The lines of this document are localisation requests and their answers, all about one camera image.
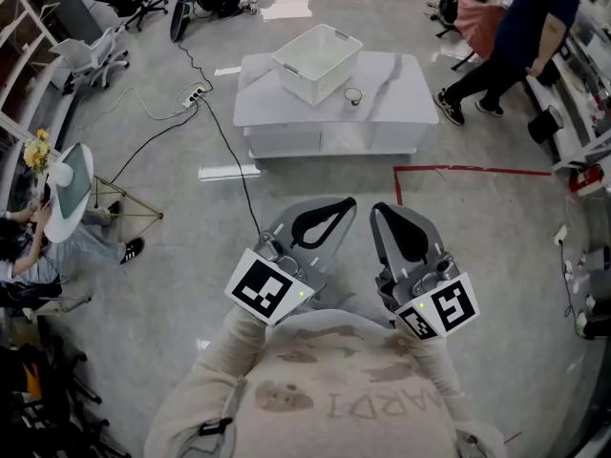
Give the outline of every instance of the black bag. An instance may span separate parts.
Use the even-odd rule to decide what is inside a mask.
[[[458,0],[439,0],[437,14],[442,25],[453,27],[458,16]]]

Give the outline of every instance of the sleeve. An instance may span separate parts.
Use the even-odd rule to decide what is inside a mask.
[[[575,22],[579,0],[549,0],[549,13],[554,15],[569,30]]]
[[[221,416],[238,381],[254,366],[265,341],[265,324],[238,306],[196,361],[186,380],[161,405],[144,445],[145,458],[176,458],[205,421]]]
[[[396,327],[406,336],[410,354],[420,364],[443,398],[456,429],[475,436],[492,452],[494,458],[506,458],[507,450],[500,431],[474,419],[467,396],[460,388],[456,370],[446,348],[446,340],[439,338],[429,342],[421,341],[401,318],[397,318]]]

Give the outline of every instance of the cup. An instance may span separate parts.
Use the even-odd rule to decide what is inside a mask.
[[[361,103],[363,94],[358,88],[346,88],[344,90],[344,98],[346,99],[345,109],[347,111],[355,111]]]

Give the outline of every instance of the white cable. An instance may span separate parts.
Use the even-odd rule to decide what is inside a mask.
[[[102,117],[103,115],[107,114],[108,112],[112,112],[114,109],[116,109],[116,107],[118,107],[119,103],[121,103],[121,100],[123,99],[125,94],[127,94],[130,90],[133,90],[134,92],[136,92],[136,98],[137,98],[138,102],[140,102],[140,105],[144,109],[144,112],[146,112],[146,114],[149,115],[149,117],[151,117],[153,120],[168,120],[170,118],[173,118],[173,117],[176,117],[178,115],[184,114],[185,112],[189,112],[191,110],[191,109],[184,109],[182,111],[177,111],[176,110],[176,104],[179,101],[180,96],[184,92],[186,92],[191,87],[199,86],[199,85],[202,85],[202,87],[205,89],[206,93],[209,92],[208,90],[206,90],[207,85],[205,83],[200,82],[200,81],[196,81],[195,83],[191,83],[190,85],[187,85],[182,90],[180,90],[180,92],[176,95],[176,98],[174,99],[174,103],[172,104],[172,115],[168,115],[167,117],[155,117],[154,115],[152,115],[149,112],[149,110],[146,107],[146,105],[144,104],[144,102],[142,101],[142,99],[140,98],[140,95],[137,92],[137,88],[136,87],[129,87],[129,88],[125,89],[125,91],[120,95],[120,97],[116,101],[115,105],[113,105],[110,109],[107,109],[104,112],[101,112],[100,114],[96,115],[94,120],[92,120],[89,124],[77,127],[76,130],[77,131],[81,131],[82,129],[87,129],[89,126],[93,125],[100,117]]]

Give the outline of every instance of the power strip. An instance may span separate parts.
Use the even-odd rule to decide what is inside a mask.
[[[197,87],[189,96],[186,97],[184,102],[182,102],[182,108],[184,110],[189,110],[191,107],[195,107],[198,103],[198,98],[204,96],[206,94],[206,90],[203,87]]]

